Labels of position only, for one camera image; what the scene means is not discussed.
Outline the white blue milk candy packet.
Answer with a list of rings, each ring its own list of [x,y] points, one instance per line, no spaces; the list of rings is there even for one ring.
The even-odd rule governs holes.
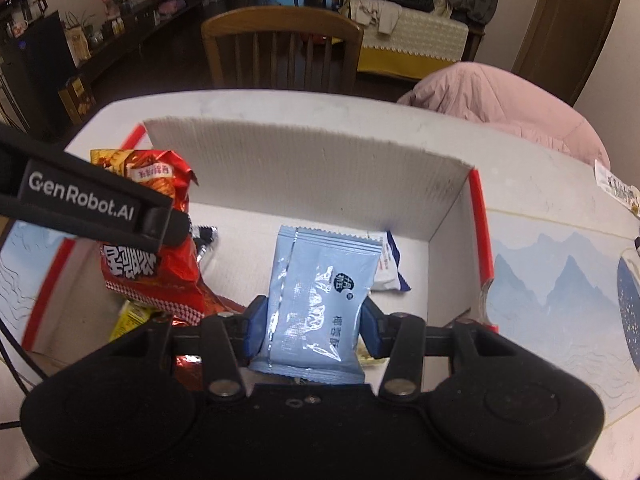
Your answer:
[[[367,238],[382,246],[372,289],[375,292],[410,292],[410,285],[399,272],[400,251],[393,234],[390,231],[367,232]]]

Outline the small wrapper by lamp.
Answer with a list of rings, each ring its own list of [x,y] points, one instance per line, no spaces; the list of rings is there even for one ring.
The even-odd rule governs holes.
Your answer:
[[[640,193],[638,188],[624,183],[620,178],[612,174],[597,159],[593,164],[594,178],[597,186],[606,194],[613,197],[617,203],[623,205],[634,216],[640,214]]]

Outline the brown Oreo snack packet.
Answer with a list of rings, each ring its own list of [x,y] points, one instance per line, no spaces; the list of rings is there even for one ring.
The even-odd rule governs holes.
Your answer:
[[[189,391],[205,391],[230,400],[245,396],[241,365],[248,319],[246,307],[233,301],[196,325],[171,321],[172,364],[175,378]]]

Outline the red chip bag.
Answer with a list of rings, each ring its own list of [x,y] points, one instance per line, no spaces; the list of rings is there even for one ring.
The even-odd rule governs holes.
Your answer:
[[[105,286],[196,325],[224,310],[204,284],[189,218],[189,188],[196,181],[191,167],[173,151],[115,150],[90,153],[93,165],[165,196],[159,211],[139,217],[137,245],[103,243],[101,269]]]

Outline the cream yellow snack packet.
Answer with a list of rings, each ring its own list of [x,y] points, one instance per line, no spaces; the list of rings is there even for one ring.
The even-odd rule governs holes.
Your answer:
[[[372,356],[372,354],[362,342],[360,342],[357,346],[356,355],[359,364],[363,368],[379,367],[385,365],[388,362],[387,358],[375,358],[374,356]]]

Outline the red cardboard box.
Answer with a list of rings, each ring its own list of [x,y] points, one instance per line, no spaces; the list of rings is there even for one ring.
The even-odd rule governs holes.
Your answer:
[[[88,125],[70,144],[169,148],[198,180],[190,192],[196,224],[216,226],[203,278],[217,295],[247,304],[267,291],[281,226],[340,232],[388,231],[409,290],[378,292],[387,313],[444,326],[485,321],[494,270],[478,171],[418,140],[388,140],[337,128],[249,120],[149,119],[128,136]]]

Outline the blue mountain table runner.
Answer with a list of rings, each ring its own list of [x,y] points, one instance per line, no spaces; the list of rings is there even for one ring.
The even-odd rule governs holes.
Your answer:
[[[443,326],[460,315],[586,382],[615,422],[639,404],[639,257],[634,242],[502,211],[488,216],[494,279],[480,286],[468,215],[453,209],[428,240],[398,237],[408,292],[376,292],[385,312]],[[1,317],[46,370],[103,346],[122,298],[99,248],[17,223],[1,249]]]

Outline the wooden door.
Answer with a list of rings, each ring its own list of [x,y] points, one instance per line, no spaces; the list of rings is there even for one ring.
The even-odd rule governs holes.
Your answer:
[[[537,0],[512,72],[574,105],[620,0]]]

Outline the black sideboard cabinet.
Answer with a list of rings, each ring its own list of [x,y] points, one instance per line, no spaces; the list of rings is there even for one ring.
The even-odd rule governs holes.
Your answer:
[[[31,22],[1,45],[1,70],[26,120],[27,132],[44,142],[61,140],[72,126],[58,92],[78,74],[58,11]]]

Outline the light blue snack packet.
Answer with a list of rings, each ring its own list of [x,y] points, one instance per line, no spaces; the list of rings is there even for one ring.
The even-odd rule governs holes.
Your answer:
[[[281,226],[264,340],[250,369],[329,385],[362,384],[360,313],[381,252],[382,244],[367,237]]]

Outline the pink jacket on chair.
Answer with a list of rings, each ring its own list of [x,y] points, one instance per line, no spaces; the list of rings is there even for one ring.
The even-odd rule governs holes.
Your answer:
[[[420,80],[398,103],[485,125],[587,165],[611,167],[600,136],[584,116],[536,84],[494,66],[450,65]]]

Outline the dark brown chocolate bar packet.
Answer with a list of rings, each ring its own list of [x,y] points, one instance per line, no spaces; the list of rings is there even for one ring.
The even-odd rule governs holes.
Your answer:
[[[219,232],[216,226],[192,226],[192,238],[196,248],[196,261],[204,274],[214,258]]]

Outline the dark TV cabinet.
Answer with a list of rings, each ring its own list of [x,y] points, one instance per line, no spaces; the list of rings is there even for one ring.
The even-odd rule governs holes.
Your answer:
[[[86,81],[93,82],[114,63],[132,51],[142,54],[142,46],[157,32],[171,23],[189,15],[193,9],[201,9],[204,0],[176,0],[184,5],[173,14],[160,13],[160,5],[169,0],[148,0],[141,3],[128,15],[122,18],[125,31],[116,36],[113,34],[91,53],[91,58],[82,61],[78,73]]]

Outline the yellow minion snack packet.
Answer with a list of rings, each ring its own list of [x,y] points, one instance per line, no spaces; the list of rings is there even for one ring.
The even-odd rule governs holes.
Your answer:
[[[146,304],[126,300],[119,311],[116,324],[108,341],[112,342],[148,322],[155,312],[155,308],[149,307]]]

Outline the wooden chair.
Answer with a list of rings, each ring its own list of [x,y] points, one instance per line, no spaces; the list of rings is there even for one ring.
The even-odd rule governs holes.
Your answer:
[[[217,89],[351,94],[363,30],[343,15],[308,6],[246,6],[201,26]]]

